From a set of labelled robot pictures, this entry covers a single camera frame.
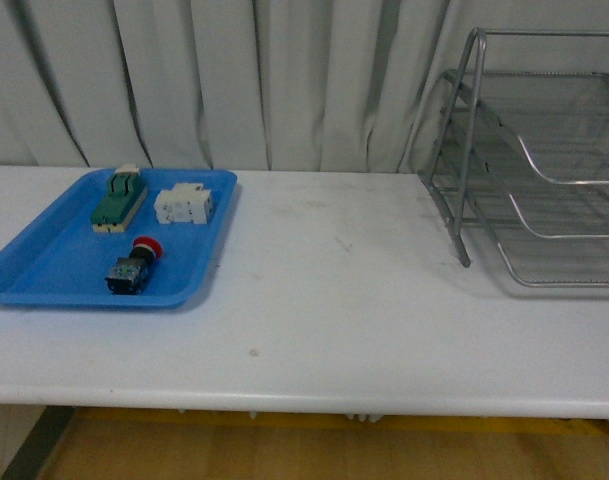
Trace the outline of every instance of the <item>green terminal block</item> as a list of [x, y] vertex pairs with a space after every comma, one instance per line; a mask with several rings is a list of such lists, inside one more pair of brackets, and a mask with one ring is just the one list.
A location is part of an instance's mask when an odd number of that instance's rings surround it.
[[146, 184], [134, 165], [115, 171], [106, 182], [106, 195], [91, 214], [93, 230], [124, 232], [146, 198]]

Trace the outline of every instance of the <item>wooden floor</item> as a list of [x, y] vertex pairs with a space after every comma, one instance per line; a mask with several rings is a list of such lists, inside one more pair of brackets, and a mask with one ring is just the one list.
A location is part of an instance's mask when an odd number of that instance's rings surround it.
[[79, 409], [39, 478], [600, 480], [609, 424]]

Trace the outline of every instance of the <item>desk organizer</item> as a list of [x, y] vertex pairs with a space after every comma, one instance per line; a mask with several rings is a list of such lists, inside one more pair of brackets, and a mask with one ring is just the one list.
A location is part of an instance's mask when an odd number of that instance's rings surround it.
[[609, 73], [489, 72], [491, 35], [609, 32], [473, 30], [422, 181], [465, 267], [461, 229], [481, 225], [525, 286], [609, 287]]
[[[148, 196], [126, 232], [96, 233], [90, 215], [113, 172], [84, 175], [0, 252], [1, 304], [170, 308], [200, 288], [237, 177], [217, 170], [142, 170]], [[158, 223], [155, 198], [179, 182], [203, 183], [212, 191], [208, 224]], [[104, 278], [141, 235], [156, 238], [164, 254], [141, 294], [113, 295]]]

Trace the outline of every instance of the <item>yellow floor stripe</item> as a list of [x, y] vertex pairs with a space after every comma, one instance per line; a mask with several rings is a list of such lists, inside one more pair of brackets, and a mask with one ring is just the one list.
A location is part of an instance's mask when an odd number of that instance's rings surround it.
[[512, 417], [431, 417], [387, 415], [376, 423], [350, 420], [346, 415], [308, 413], [258, 413], [205, 410], [149, 410], [125, 408], [78, 408], [85, 419], [217, 426], [322, 428], [346, 430], [416, 430], [436, 432], [536, 433], [550, 435], [609, 436], [606, 420]]

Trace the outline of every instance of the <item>electrical component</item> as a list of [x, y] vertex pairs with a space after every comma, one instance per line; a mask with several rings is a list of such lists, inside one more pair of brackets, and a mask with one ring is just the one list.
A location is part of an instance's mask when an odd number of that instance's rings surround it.
[[106, 182], [106, 195], [91, 214], [96, 232], [124, 232], [146, 198], [146, 184], [135, 165], [124, 165]]
[[162, 246], [151, 237], [137, 237], [128, 257], [120, 257], [104, 278], [116, 295], [141, 293], [151, 273], [151, 266], [162, 256]]
[[213, 196], [202, 183], [177, 183], [162, 190], [155, 199], [155, 214], [160, 223], [208, 223], [213, 216]]

